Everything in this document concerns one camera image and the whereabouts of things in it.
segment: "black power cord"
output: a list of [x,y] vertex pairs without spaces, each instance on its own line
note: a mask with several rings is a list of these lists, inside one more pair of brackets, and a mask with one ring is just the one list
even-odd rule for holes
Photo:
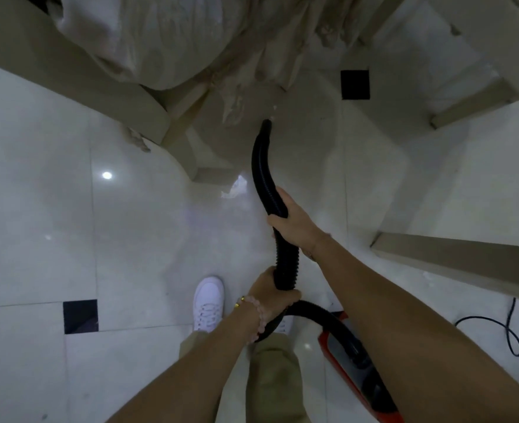
[[461,318],[457,322],[455,322],[454,325],[457,327],[461,322],[463,322],[464,320],[468,320],[468,319],[484,319],[484,320],[489,320],[490,322],[494,322],[495,324],[498,324],[504,328],[504,330],[506,331],[506,342],[508,343],[508,348],[510,349],[510,352],[512,352],[512,355],[519,357],[519,352],[516,353],[514,351],[514,348],[512,347],[512,343],[510,342],[510,334],[512,334],[514,336],[514,338],[516,339],[516,341],[518,342],[518,346],[519,346],[518,336],[516,335],[516,333],[514,331],[512,331],[510,329],[510,319],[512,319],[512,313],[514,313],[514,307],[516,307],[516,297],[514,297],[512,299],[512,306],[510,307],[510,311],[508,312],[508,316],[506,317],[505,325],[502,322],[498,322],[495,319],[487,318],[485,316],[466,316],[464,318]]

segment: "beaded bracelet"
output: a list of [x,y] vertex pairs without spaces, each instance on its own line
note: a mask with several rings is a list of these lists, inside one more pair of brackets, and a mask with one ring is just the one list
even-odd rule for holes
[[[265,331],[265,326],[267,325],[267,320],[265,318],[265,310],[263,309],[263,306],[260,304],[259,301],[257,301],[254,297],[252,296],[242,296],[242,298],[240,298],[239,301],[242,301],[242,302],[246,302],[246,303],[251,303],[253,304],[254,306],[256,306],[256,310],[258,311],[258,314],[259,314],[259,327],[258,327],[258,330],[257,330],[257,333],[254,334],[254,336],[252,337],[252,339],[248,342],[248,344],[252,344],[253,342],[255,342],[260,336],[259,334],[263,334],[263,332]],[[236,302],[236,304],[234,305],[234,307],[240,307],[240,303],[239,302]]]

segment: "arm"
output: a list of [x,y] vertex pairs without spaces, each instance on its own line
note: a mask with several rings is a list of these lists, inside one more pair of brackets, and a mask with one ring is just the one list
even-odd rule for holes
[[322,232],[282,189],[268,223],[319,264],[399,411],[411,423],[519,422],[519,384],[420,300]]
[[[297,290],[278,291],[273,267],[263,272],[249,295],[273,319],[301,298]],[[256,307],[243,302],[196,348],[179,359],[113,415],[107,423],[207,422],[230,371],[260,324]]]

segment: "white tile floor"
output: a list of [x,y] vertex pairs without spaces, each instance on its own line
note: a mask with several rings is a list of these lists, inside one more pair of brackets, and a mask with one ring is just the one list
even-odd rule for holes
[[[341,101],[337,73],[308,71],[287,94],[253,90],[237,127],[219,124],[218,97],[207,101],[191,141],[201,165],[240,175],[232,190],[189,182],[165,151],[129,144],[116,122],[0,71],[0,422],[102,423],[177,359],[202,277],[221,276],[231,305],[273,263],[249,172],[253,139],[269,116],[273,176],[321,227],[448,320],[505,318],[510,297],[369,251],[385,227],[519,244],[519,104],[433,132],[430,107],[461,97],[469,77],[485,83],[493,74],[425,3],[408,0],[398,16],[373,52],[344,61],[369,66],[371,101]],[[495,172],[495,184],[484,179]],[[490,211],[497,196],[514,204]],[[298,287],[306,299],[339,307],[305,258]],[[61,302],[92,298],[100,332],[64,335]],[[519,381],[519,358],[500,327],[469,321],[462,329]],[[513,329],[519,335],[519,302]],[[298,321],[313,423],[373,421],[324,361],[317,334]],[[244,421],[247,365],[243,353],[217,421]]]

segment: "vacuum hose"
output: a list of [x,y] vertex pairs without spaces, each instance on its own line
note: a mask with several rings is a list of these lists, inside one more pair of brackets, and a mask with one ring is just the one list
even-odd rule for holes
[[[267,213],[287,218],[289,215],[287,207],[275,189],[269,171],[267,151],[270,134],[271,121],[264,120],[252,151],[252,176],[257,193]],[[277,263],[273,273],[275,287],[282,291],[290,291],[294,289],[297,281],[298,247],[287,242],[276,229],[274,229],[274,232],[277,245]],[[289,306],[277,318],[268,323],[265,332],[259,336],[258,341],[268,337],[286,314],[310,319],[329,331],[340,342],[356,367],[362,369],[370,365],[369,356],[361,342],[337,317],[322,307],[303,300]]]

